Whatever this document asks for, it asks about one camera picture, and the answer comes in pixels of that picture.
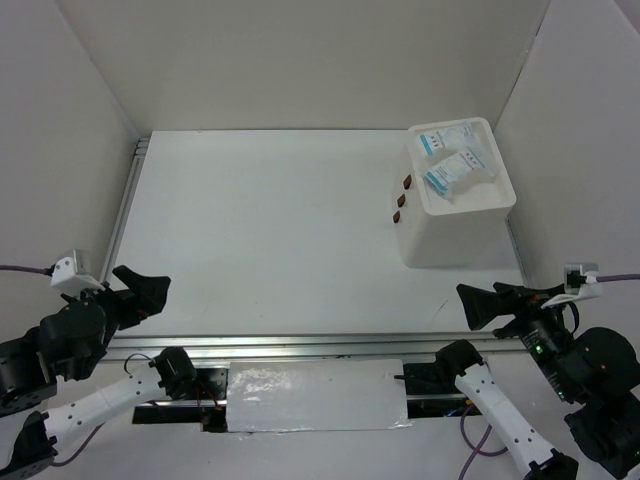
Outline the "white cotton pad pack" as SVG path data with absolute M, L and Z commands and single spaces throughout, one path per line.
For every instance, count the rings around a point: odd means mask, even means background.
M 445 150 L 481 148 L 482 143 L 474 132 L 472 124 L 464 121 L 452 126 L 416 131 L 414 146 L 421 156 L 429 158 Z
M 422 181 L 439 198 L 454 203 L 478 184 L 491 183 L 501 166 L 480 148 L 463 148 L 441 158 L 422 174 Z

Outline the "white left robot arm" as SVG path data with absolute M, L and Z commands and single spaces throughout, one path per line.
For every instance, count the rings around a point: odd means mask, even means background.
M 70 257 L 44 268 L 65 304 L 23 336 L 1 345 L 1 476 L 29 479 L 59 466 L 57 456 L 79 437 L 92 438 L 109 420 L 165 397 L 182 399 L 196 386 L 196 369 L 181 347 L 168 347 L 124 378 L 53 409 L 58 383 L 89 379 L 114 335 L 160 314 L 171 280 L 114 269 L 124 287 L 99 282 Z

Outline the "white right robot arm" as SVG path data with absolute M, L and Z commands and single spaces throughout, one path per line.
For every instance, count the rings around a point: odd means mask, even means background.
M 564 285 L 531 289 L 497 282 L 492 290 L 483 290 L 460 284 L 456 291 L 470 329 L 509 317 L 494 336 L 520 340 L 556 396 L 580 406 L 564 421 L 584 457 L 614 479 L 638 478 L 639 399 L 633 390 L 639 384 L 639 361 L 631 343 L 605 327 L 581 335 L 568 330 L 563 313 L 579 314 L 578 295 Z M 459 390 L 473 402 L 524 478 L 578 478 L 578 462 L 528 424 L 469 342 L 443 348 L 436 363 L 437 384 L 446 391 Z

